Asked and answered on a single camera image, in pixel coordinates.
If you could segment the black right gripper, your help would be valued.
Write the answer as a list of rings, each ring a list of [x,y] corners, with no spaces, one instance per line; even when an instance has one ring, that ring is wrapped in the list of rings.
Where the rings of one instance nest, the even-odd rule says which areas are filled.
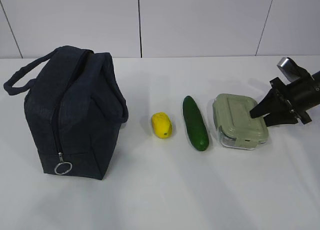
[[[267,127],[304,125],[312,121],[307,110],[320,104],[320,73],[285,85],[278,77],[270,81],[272,89],[252,110],[250,116],[264,116]]]

